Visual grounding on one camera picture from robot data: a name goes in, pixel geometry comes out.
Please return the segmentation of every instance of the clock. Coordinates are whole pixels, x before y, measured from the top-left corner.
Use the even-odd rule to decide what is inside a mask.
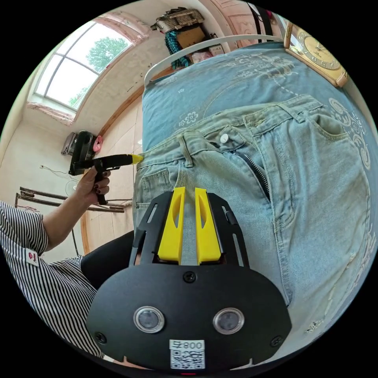
[[[289,22],[283,40],[285,50],[327,79],[333,86],[342,87],[348,74],[335,57],[309,33]]]

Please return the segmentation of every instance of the window frame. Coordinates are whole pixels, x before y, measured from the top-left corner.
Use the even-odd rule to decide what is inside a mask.
[[[49,58],[49,60],[48,60],[48,62],[45,64],[45,66],[43,67],[43,70],[42,70],[42,72],[41,72],[41,74],[39,75],[39,77],[38,77],[38,80],[37,80],[37,82],[36,82],[36,85],[35,85],[35,87],[34,87],[34,90],[33,90],[33,95],[34,96],[36,96],[36,97],[38,97],[38,98],[42,98],[42,99],[47,99],[47,100],[49,100],[49,101],[51,101],[51,102],[54,102],[54,103],[56,103],[56,104],[59,104],[59,105],[61,105],[61,106],[63,106],[64,108],[66,108],[66,109],[70,109],[71,111],[73,111],[75,114],[78,112],[78,110],[79,110],[79,108],[80,108],[80,106],[81,106],[81,104],[82,104],[82,102],[83,102],[83,100],[85,99],[85,97],[86,97],[86,95],[87,95],[87,93],[89,93],[90,92],[90,90],[91,90],[91,88],[96,84],[96,82],[98,81],[98,79],[99,79],[99,77],[104,73],[104,71],[106,70],[106,68],[102,71],[102,72],[97,72],[96,70],[94,70],[93,68],[91,68],[91,67],[88,67],[88,66],[86,66],[85,64],[83,64],[83,63],[81,63],[81,62],[79,62],[79,61],[77,61],[77,60],[75,60],[75,59],[73,59],[73,58],[70,58],[70,57],[68,57],[67,56],[67,54],[72,50],[72,48],[76,45],[76,43],[91,29],[91,28],[93,28],[95,25],[101,25],[101,24],[99,24],[98,22],[96,22],[96,21],[93,21],[93,25],[90,25],[87,29],[85,29],[85,31],[83,32],[83,33],[81,33],[77,38],[76,38],[76,40],[71,44],[71,46],[70,46],[70,48],[66,51],[66,53],[65,54],[60,54],[60,53],[58,53],[57,51],[59,50],[59,47],[66,41],[66,39],[64,40],[64,41],[62,41],[62,43],[60,43],[59,44],[59,46],[56,48],[56,51],[51,55],[51,57]],[[129,41],[129,46],[128,47],[126,47],[126,49],[125,50],[123,50],[123,51],[121,51],[110,63],[109,63],[109,65],[111,65],[120,55],[122,55],[124,52],[126,52],[128,49],[130,49],[132,46],[133,46],[133,43],[128,39],[128,38],[126,38],[128,41]],[[56,66],[56,68],[55,68],[55,70],[53,71],[53,73],[52,73],[52,75],[51,75],[51,77],[50,77],[50,79],[49,79],[49,81],[48,81],[48,84],[47,84],[47,87],[46,87],[46,89],[45,89],[45,91],[44,91],[44,94],[39,94],[39,93],[37,93],[36,91],[37,91],[37,89],[38,89],[38,86],[39,86],[39,83],[40,83],[40,81],[41,81],[41,79],[42,79],[42,77],[43,77],[43,75],[44,75],[44,73],[45,73],[45,70],[47,69],[47,67],[48,67],[48,65],[50,64],[50,62],[51,62],[51,60],[53,59],[53,57],[54,56],[59,56],[59,57],[61,57],[61,60],[60,60],[60,62],[57,64],[57,66]],[[74,63],[77,63],[77,64],[79,64],[79,65],[81,65],[82,67],[84,67],[84,68],[86,68],[87,70],[89,70],[89,71],[91,71],[91,72],[93,72],[94,74],[96,74],[97,75],[97,79],[92,83],[92,85],[88,88],[88,90],[87,90],[87,92],[86,92],[86,94],[85,94],[85,96],[83,97],[83,99],[82,99],[82,101],[80,102],[80,104],[79,104],[79,106],[78,106],[78,108],[76,109],[75,107],[73,107],[73,106],[71,106],[71,105],[68,105],[68,104],[65,104],[65,103],[63,103],[62,101],[59,101],[59,100],[56,100],[56,99],[54,99],[54,98],[52,98],[52,97],[50,97],[50,96],[48,96],[47,95],[47,92],[48,92],[48,90],[49,90],[49,88],[50,88],[50,86],[51,86],[51,83],[52,83],[52,81],[54,80],[54,77],[55,77],[55,75],[56,75],[56,73],[57,73],[57,71],[58,71],[58,69],[60,68],[60,66],[61,66],[61,64],[63,63],[63,61],[65,60],[65,59],[68,59],[68,60],[70,60],[70,61],[72,61],[72,62],[74,62]]]

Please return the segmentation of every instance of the plaid cloth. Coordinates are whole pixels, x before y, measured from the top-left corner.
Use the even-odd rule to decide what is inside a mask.
[[[172,55],[180,50],[182,50],[180,44],[177,41],[177,30],[169,31],[165,34],[165,45],[167,46],[169,53]],[[190,65],[190,60],[183,56],[180,59],[175,60],[172,62],[171,66],[173,69],[179,68],[179,67],[188,67]]]

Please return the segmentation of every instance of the tree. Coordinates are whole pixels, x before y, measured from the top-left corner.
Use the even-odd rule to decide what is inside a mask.
[[[86,58],[97,72],[102,72],[127,46],[123,38],[101,38],[94,43]]]
[[[87,93],[89,87],[83,88],[75,97],[72,97],[68,100],[68,103],[72,106],[75,107],[75,104]]]

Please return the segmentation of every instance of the camera lens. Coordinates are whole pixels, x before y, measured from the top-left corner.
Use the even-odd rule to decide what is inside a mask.
[[[134,324],[146,333],[154,334],[164,326],[164,316],[155,307],[143,306],[134,313]]]
[[[214,328],[223,335],[231,335],[239,331],[244,325],[244,315],[236,308],[220,310],[213,319]]]

